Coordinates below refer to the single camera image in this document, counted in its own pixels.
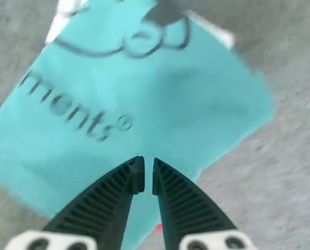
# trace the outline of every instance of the teal cloth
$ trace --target teal cloth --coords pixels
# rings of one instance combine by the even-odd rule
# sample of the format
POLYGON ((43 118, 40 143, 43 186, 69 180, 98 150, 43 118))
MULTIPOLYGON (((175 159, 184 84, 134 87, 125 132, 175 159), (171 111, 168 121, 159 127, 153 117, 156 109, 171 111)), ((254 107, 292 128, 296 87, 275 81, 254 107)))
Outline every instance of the teal cloth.
POLYGON ((0 185, 49 218, 112 168, 145 157, 125 250, 160 220, 155 157, 195 181, 273 116, 263 79, 172 6, 161 23, 163 4, 91 1, 0 108, 0 185))

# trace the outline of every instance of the screw hole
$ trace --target screw hole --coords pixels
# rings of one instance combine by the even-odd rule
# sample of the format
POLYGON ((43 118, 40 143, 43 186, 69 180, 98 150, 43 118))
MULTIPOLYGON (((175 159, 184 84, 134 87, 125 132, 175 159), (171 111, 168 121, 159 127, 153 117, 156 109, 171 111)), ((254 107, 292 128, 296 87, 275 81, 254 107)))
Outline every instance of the screw hole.
POLYGON ((245 245, 243 241, 236 237, 229 237, 226 239, 227 247, 230 249, 244 249, 245 245))
POLYGON ((71 245, 67 250, 87 250, 87 246, 83 243, 75 243, 71 245))
POLYGON ((208 250, 208 248, 200 241, 193 241, 187 246, 188 250, 208 250))
POLYGON ((49 242, 46 239, 38 239, 33 241, 27 250, 46 250, 49 242))

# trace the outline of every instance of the gray object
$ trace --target gray object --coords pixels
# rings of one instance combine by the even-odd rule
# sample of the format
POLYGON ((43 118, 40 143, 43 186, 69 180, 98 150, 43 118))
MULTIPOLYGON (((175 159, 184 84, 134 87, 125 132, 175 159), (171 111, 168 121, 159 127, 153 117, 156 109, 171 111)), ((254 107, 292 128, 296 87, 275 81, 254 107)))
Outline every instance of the gray object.
MULTIPOLYGON (((0 105, 44 46, 56 4, 0 0, 0 105)), ((235 32, 237 50, 273 84, 278 103, 275 119, 198 185, 259 249, 310 250, 310 0, 199 0, 192 8, 235 32)), ((0 249, 45 223, 0 189, 0 249)), ((161 233, 140 249, 164 249, 161 233)))

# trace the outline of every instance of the gray floor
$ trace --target gray floor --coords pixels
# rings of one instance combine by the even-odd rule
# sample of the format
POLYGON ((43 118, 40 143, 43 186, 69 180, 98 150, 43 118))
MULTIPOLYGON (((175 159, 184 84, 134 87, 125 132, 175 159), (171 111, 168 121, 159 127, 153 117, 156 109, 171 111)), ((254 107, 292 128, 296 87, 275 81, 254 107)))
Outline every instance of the gray floor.
MULTIPOLYGON (((0 0, 0 105, 37 56, 57 0, 0 0)), ((237 34, 262 70, 275 119, 204 171, 198 184, 260 249, 310 250, 310 0, 180 0, 237 34)), ((45 223, 0 189, 0 249, 45 223)), ((141 249, 164 249, 160 233, 141 249)))

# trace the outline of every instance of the white object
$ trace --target white object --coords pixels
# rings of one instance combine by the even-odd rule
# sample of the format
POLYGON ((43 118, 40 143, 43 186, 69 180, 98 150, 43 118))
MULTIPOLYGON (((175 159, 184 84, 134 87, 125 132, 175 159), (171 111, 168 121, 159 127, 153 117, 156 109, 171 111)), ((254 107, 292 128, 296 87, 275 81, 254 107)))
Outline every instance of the white object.
MULTIPOLYGON (((83 9, 83 5, 90 0, 59 0, 56 15, 52 21, 45 43, 51 43, 66 27, 74 14, 83 9)), ((232 49, 235 35, 209 22, 195 12, 189 10, 186 15, 196 24, 202 26, 209 34, 215 36, 226 48, 232 49)))
POLYGON ((257 250, 249 237, 237 230, 190 234, 185 236, 179 250, 257 250))
POLYGON ((68 250, 69 248, 97 250, 97 244, 91 237, 87 236, 26 231, 12 238, 5 250, 68 250), (77 245, 83 245, 83 248, 76 248, 77 245))
POLYGON ((45 43, 51 43, 66 27, 73 16, 83 9, 87 0, 59 0, 45 43))

